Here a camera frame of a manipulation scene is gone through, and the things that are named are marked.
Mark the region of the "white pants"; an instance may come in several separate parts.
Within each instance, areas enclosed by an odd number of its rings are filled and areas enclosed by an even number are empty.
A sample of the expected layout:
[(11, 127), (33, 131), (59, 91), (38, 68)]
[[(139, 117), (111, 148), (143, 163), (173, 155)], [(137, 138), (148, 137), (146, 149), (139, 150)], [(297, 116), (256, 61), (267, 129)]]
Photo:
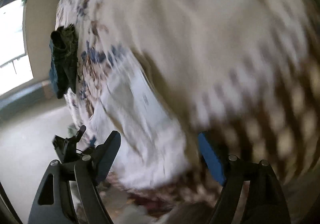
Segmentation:
[(98, 98), (89, 128), (98, 144), (116, 130), (120, 149), (111, 170), (126, 189), (171, 183), (192, 168), (196, 148), (131, 51), (116, 63)]

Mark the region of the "left striped curtain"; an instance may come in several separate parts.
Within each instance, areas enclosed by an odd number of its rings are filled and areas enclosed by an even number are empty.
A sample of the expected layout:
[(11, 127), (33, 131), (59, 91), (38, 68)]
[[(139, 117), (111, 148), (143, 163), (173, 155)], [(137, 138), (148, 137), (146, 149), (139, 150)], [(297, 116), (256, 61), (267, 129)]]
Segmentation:
[(54, 97), (55, 93), (50, 81), (45, 80), (1, 98), (1, 124), (20, 111)]

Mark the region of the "checkered bed sheet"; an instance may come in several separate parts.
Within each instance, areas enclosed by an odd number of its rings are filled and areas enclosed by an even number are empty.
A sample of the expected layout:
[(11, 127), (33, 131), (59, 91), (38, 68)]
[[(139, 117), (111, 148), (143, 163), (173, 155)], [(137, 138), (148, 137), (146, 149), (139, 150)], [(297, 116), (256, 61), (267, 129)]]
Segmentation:
[(319, 165), (318, 43), (260, 44), (248, 53), (133, 55), (197, 152), (192, 168), (157, 188), (126, 189), (112, 170), (108, 174), (113, 186), (131, 194), (150, 215), (216, 205), (222, 186), (200, 154), (201, 132), (242, 160), (267, 159), (281, 184)]

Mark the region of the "folded dark denim jeans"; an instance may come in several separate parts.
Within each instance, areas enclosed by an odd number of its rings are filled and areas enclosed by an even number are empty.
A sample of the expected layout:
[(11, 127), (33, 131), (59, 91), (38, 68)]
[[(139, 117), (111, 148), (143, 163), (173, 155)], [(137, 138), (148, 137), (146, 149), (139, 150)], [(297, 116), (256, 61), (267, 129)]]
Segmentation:
[(77, 75), (78, 35), (73, 24), (60, 26), (50, 35), (51, 61), (49, 79), (54, 93), (61, 99), (71, 89), (75, 91)]

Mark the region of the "floral bed quilt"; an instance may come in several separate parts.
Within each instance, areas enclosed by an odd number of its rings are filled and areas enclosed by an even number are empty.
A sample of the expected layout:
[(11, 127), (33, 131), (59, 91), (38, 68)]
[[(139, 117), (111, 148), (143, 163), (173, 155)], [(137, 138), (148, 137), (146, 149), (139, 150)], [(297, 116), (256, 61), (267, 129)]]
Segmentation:
[(289, 134), (276, 99), (306, 56), (305, 0), (60, 0), (57, 26), (78, 34), (76, 88), (67, 103), (86, 138), (118, 62), (132, 53), (191, 130), (241, 120), (249, 136)]

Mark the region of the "window with white frame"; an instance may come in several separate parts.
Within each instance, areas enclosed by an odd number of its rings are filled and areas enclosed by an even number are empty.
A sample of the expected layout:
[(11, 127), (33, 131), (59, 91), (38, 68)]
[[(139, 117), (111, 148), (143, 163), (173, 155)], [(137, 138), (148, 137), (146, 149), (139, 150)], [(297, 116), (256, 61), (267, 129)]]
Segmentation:
[(1, 7), (1, 95), (33, 79), (24, 34), (25, 0)]

